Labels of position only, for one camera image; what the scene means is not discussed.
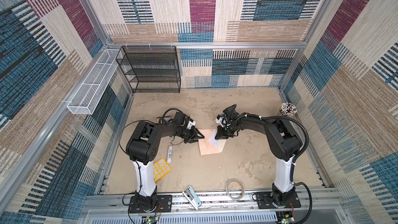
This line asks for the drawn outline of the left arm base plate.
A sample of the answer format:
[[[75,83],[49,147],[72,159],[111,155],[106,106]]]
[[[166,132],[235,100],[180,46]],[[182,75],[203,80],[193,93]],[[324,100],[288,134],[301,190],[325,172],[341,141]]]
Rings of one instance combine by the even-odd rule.
[[[129,203],[129,214],[155,213],[159,209],[163,213],[169,213],[172,210],[172,195],[156,195],[143,197],[141,195],[133,196]]]

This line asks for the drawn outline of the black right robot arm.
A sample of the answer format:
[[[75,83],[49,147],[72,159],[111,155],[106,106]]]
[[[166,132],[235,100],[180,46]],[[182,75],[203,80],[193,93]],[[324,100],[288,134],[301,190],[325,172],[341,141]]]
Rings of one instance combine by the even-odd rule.
[[[309,136],[304,126],[286,116],[261,117],[242,113],[236,105],[226,108],[216,118],[216,140],[238,136],[239,131],[252,130],[266,135],[269,148],[276,157],[276,177],[272,184],[271,199],[276,208],[285,207],[294,197],[298,183],[293,180],[296,161],[309,145]]]

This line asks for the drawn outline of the white letter with green border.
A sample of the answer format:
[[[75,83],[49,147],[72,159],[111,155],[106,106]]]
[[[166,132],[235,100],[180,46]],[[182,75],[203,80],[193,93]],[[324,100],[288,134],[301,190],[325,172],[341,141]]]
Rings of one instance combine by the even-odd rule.
[[[212,132],[210,138],[208,139],[208,141],[213,147],[218,149],[218,141],[216,140],[216,134],[217,134],[217,130],[213,130],[213,132]]]

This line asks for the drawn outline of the pink envelope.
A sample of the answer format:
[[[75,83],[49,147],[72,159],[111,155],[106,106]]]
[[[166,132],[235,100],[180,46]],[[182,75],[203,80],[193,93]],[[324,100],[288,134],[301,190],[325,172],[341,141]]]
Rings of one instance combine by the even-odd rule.
[[[199,140],[199,149],[201,156],[221,153],[227,140],[216,140],[216,129],[199,129],[204,135],[204,139]]]

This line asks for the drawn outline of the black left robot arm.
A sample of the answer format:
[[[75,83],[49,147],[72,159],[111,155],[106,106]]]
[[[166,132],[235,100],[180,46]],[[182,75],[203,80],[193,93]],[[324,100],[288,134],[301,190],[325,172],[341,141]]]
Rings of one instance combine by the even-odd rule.
[[[137,189],[129,207],[149,212],[159,206],[157,186],[153,178],[153,160],[161,139],[166,136],[179,137],[183,143],[196,143],[205,136],[195,127],[196,122],[177,108],[166,110],[157,123],[149,120],[138,120],[135,123],[137,126],[123,150],[133,161],[137,177]]]

